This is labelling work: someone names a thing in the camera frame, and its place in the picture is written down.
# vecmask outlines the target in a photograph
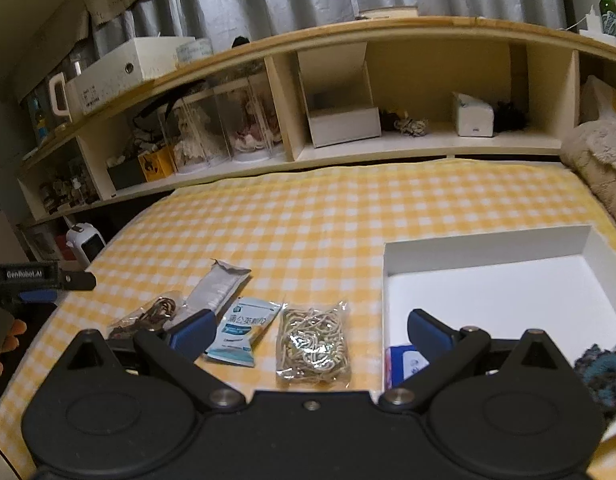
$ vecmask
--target metal screw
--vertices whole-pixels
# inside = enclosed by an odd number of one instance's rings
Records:
[[[384,399],[393,406],[403,406],[415,400],[415,394],[406,388],[393,388],[384,393]]]
[[[304,402],[304,408],[309,412],[316,412],[320,407],[320,403],[316,400],[306,400],[306,402]]]
[[[236,406],[242,401],[242,396],[239,392],[230,388],[220,388],[212,392],[209,397],[210,402],[220,408],[230,408]]]

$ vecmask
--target bottle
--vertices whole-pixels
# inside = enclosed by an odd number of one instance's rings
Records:
[[[37,96],[34,96],[32,98],[32,104],[35,108],[35,131],[37,132],[37,137],[39,139],[39,143],[41,144],[48,136],[46,116],[44,115],[44,111],[41,108],[41,104],[39,103],[39,99],[37,98]]]
[[[84,205],[86,203],[82,193],[82,183],[79,181],[78,176],[72,178],[72,199],[77,205]]]
[[[599,10],[604,34],[616,37],[616,3],[614,0],[601,0]]]

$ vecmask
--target beige blanket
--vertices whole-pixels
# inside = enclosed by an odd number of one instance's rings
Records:
[[[583,123],[563,139],[562,162],[581,175],[616,221],[616,120]]]

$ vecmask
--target red object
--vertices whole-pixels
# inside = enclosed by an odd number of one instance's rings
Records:
[[[57,235],[54,237],[54,242],[57,244],[57,248],[62,254],[62,258],[67,261],[73,261],[77,258],[74,253],[70,250],[70,247],[66,244],[66,235]]]

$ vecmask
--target plastic bag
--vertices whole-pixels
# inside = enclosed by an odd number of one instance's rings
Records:
[[[281,304],[257,298],[239,298],[217,327],[217,336],[206,355],[217,361],[253,367],[252,346],[275,319]]]
[[[215,260],[208,273],[199,280],[177,311],[177,315],[169,319],[163,327],[168,330],[204,308],[212,310],[217,316],[249,277],[250,269]]]
[[[350,382],[344,335],[346,302],[334,306],[285,304],[277,333],[277,376],[307,383]]]
[[[616,119],[616,89],[598,77],[588,76],[581,88],[581,122],[611,119]]]
[[[182,303],[183,296],[178,290],[164,292],[109,325],[107,337],[108,339],[130,339],[135,332],[143,328],[156,332],[163,327],[166,321],[177,315]]]

